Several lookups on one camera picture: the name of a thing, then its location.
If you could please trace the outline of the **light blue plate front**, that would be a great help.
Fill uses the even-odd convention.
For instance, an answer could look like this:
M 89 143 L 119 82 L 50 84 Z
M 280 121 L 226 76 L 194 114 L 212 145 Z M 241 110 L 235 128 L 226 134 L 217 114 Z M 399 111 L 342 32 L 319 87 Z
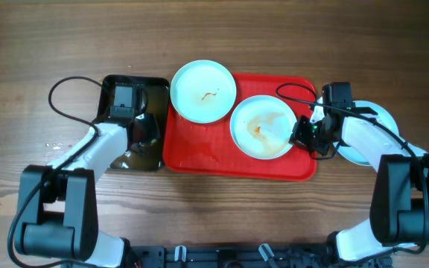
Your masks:
M 399 135 L 397 123 L 395 122 L 391 114 L 389 114 L 388 111 L 386 111 L 383 107 L 367 100 L 355 100 L 354 103 L 356 107 L 369 107 L 373 109 L 377 113 L 377 116 L 379 117 L 379 121 L 381 122 L 381 124 L 383 124 L 385 127 L 387 127 L 396 135 Z M 310 122 L 312 124 L 315 124 L 316 122 L 320 121 L 323 117 L 324 117 L 323 108 L 320 106 L 316 106 L 314 108 L 314 113 L 310 118 Z M 345 158 L 346 160 L 356 165 L 362 165 L 362 166 L 368 166 L 368 167 L 370 166 L 368 161 L 358 151 L 356 151 L 356 149 L 352 147 L 341 146 L 340 149 L 338 150 L 338 153 L 343 158 Z

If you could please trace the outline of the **light blue plate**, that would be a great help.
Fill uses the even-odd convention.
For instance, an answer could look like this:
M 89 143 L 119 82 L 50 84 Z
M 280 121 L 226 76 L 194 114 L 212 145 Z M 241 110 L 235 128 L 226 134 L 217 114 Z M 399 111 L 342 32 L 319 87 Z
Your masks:
M 385 127 L 387 127 L 396 135 L 399 135 L 397 123 L 395 122 L 391 114 L 389 114 L 388 111 L 386 111 L 383 107 L 367 100 L 355 100 L 354 103 L 356 107 L 369 107 L 373 109 L 377 113 L 377 116 L 379 117 L 379 121 L 381 122 L 381 124 L 383 124 Z M 312 124 L 315 124 L 316 122 L 320 121 L 323 117 L 324 117 L 323 108 L 320 106 L 316 106 L 314 108 L 314 113 L 310 118 L 310 122 Z M 356 149 L 352 147 L 341 146 L 340 149 L 338 150 L 338 153 L 343 158 L 345 158 L 346 160 L 356 165 L 362 165 L 362 166 L 368 166 L 368 167 L 370 166 L 368 161 L 358 151 L 356 151 Z
M 237 86 L 231 72 L 212 60 L 185 64 L 171 81 L 171 104 L 184 119 L 197 124 L 219 121 L 234 106 Z
M 291 148 L 297 117 L 279 98 L 256 95 L 241 101 L 232 112 L 229 130 L 235 145 L 254 159 L 271 160 Z

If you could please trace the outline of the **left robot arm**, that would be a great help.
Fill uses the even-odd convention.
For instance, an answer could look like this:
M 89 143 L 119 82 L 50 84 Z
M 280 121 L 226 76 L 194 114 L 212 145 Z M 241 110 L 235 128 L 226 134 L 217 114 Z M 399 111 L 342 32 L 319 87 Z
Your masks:
M 114 103 L 67 154 L 48 165 L 29 165 L 20 177 L 17 212 L 7 236 L 7 252 L 51 259 L 50 267 L 137 267 L 126 238 L 100 231 L 95 184 L 107 168 L 144 144 L 140 118 L 148 118 L 148 93 L 141 84 L 107 91 Z

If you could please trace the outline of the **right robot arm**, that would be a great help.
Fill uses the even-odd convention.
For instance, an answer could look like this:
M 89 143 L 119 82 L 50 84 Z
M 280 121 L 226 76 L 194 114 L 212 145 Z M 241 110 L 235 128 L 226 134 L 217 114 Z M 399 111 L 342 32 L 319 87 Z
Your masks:
M 315 160 L 352 147 L 377 173 L 368 219 L 331 233 L 324 263 L 347 267 L 397 252 L 422 253 L 429 245 L 429 153 L 384 126 L 374 109 L 356 106 L 349 83 L 324 85 L 309 107 L 322 116 L 301 116 L 291 144 Z

